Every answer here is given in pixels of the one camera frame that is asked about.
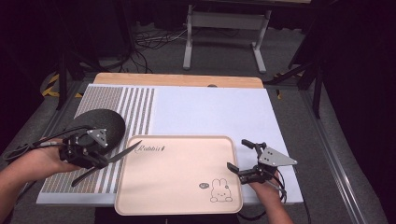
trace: tray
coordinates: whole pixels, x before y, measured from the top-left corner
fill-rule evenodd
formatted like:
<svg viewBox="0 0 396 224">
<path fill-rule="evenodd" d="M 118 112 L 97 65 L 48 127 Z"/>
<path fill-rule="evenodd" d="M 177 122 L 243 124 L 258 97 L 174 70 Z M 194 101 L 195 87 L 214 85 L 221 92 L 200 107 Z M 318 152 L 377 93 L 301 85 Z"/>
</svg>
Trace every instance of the tray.
<svg viewBox="0 0 396 224">
<path fill-rule="evenodd" d="M 123 216 L 236 213 L 241 185 L 227 136 L 137 135 L 126 156 L 115 201 Z"/>
</svg>

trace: human arm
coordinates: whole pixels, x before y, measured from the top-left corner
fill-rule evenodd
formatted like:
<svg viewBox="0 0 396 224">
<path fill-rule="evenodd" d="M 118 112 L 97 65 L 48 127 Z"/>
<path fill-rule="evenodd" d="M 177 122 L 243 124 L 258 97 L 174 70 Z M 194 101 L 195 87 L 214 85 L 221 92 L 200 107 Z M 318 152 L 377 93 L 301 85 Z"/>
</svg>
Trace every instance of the human arm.
<svg viewBox="0 0 396 224">
<path fill-rule="evenodd" d="M 277 189 L 268 183 L 261 184 L 255 182 L 249 183 L 249 185 L 256 191 L 257 197 L 262 205 L 264 205 L 270 224 L 293 223 L 279 199 L 279 191 Z"/>
<path fill-rule="evenodd" d="M 58 147 L 33 149 L 12 162 L 0 172 L 0 223 L 12 210 L 26 183 L 77 169 L 76 165 L 59 159 Z"/>
</svg>

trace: black oval object on table edge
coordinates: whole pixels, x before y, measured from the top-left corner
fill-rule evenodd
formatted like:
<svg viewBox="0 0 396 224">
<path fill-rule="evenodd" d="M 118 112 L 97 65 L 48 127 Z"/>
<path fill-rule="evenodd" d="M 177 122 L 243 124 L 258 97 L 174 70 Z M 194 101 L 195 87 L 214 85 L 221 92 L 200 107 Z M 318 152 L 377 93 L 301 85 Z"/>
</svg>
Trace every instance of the black oval object on table edge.
<svg viewBox="0 0 396 224">
<path fill-rule="evenodd" d="M 114 147 L 119 145 L 126 129 L 125 121 L 122 116 L 109 109 L 94 109 L 87 111 L 73 119 L 66 129 L 82 125 L 89 125 L 94 129 L 106 129 L 108 146 L 99 151 L 101 155 L 106 155 Z M 85 133 L 86 130 L 80 130 L 78 132 Z"/>
</svg>

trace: gray carpet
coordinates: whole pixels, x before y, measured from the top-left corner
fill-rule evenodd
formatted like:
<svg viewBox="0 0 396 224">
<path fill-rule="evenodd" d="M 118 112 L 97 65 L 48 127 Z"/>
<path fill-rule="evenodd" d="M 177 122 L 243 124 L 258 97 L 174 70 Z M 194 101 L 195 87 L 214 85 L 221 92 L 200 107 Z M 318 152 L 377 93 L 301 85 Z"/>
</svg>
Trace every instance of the gray carpet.
<svg viewBox="0 0 396 224">
<path fill-rule="evenodd" d="M 223 31 L 232 35 L 234 31 Z M 195 74 L 216 76 L 260 77 L 271 79 L 278 72 L 287 71 L 287 66 L 304 36 L 298 31 L 269 29 L 264 37 L 262 56 L 267 67 L 267 74 L 258 73 L 250 42 L 256 38 L 255 32 L 240 31 L 235 37 L 228 37 L 213 30 L 202 30 L 193 37 L 191 70 L 182 69 L 185 41 L 176 40 L 160 49 L 146 49 L 145 55 L 149 68 L 157 74 Z M 139 63 L 142 57 L 133 56 Z M 136 66 L 128 62 L 124 71 L 137 72 Z M 88 82 L 87 78 L 81 90 Z M 276 91 L 269 89 L 276 118 L 291 157 L 299 164 L 296 166 L 297 178 L 309 208 L 312 223 L 353 223 L 334 181 L 332 170 L 324 156 L 323 145 L 318 137 L 318 130 L 309 116 L 309 110 L 301 93 L 290 85 L 291 78 L 282 83 L 282 98 L 276 97 Z M 78 108 L 80 98 L 74 98 L 67 107 L 57 130 L 64 128 Z M 51 115 L 55 112 L 57 99 L 46 97 L 31 119 L 21 129 L 7 150 L 37 140 L 46 130 Z M 378 199 L 370 184 L 361 172 L 342 131 L 338 125 L 332 106 L 323 91 L 320 106 L 321 123 L 329 136 L 329 143 L 336 151 L 357 196 L 361 211 L 368 223 L 387 223 Z M 91 207 L 49 207 L 36 205 L 35 200 L 43 181 L 36 184 L 16 206 L 12 223 L 93 223 L 94 209 Z M 295 223 L 307 223 L 307 213 L 302 203 L 289 204 L 286 208 Z M 245 206 L 241 213 L 246 216 L 258 215 L 262 206 Z M 241 223 L 266 223 L 266 218 Z"/>
</svg>

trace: black blade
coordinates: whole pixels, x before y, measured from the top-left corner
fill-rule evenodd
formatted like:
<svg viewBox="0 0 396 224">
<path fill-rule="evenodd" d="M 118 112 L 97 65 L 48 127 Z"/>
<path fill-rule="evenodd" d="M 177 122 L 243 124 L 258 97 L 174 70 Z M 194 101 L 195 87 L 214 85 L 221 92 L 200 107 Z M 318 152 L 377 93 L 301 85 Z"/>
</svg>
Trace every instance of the black blade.
<svg viewBox="0 0 396 224">
<path fill-rule="evenodd" d="M 108 159 L 108 163 L 119 161 L 120 159 L 122 159 L 122 157 L 126 156 L 126 154 L 130 153 L 132 150 L 134 150 L 134 148 L 139 146 L 139 144 L 141 142 L 142 142 L 142 140 L 140 140 L 139 142 L 135 143 L 133 146 L 124 149 L 122 152 L 120 152 L 119 154 L 115 155 L 114 157 Z"/>
<path fill-rule="evenodd" d="M 75 187 L 79 184 L 79 182 L 83 181 L 85 178 L 87 178 L 89 175 L 95 173 L 95 171 L 99 170 L 99 168 L 93 167 L 91 170 L 85 172 L 83 175 L 77 177 L 77 179 L 73 180 L 72 182 L 72 187 Z"/>
</svg>

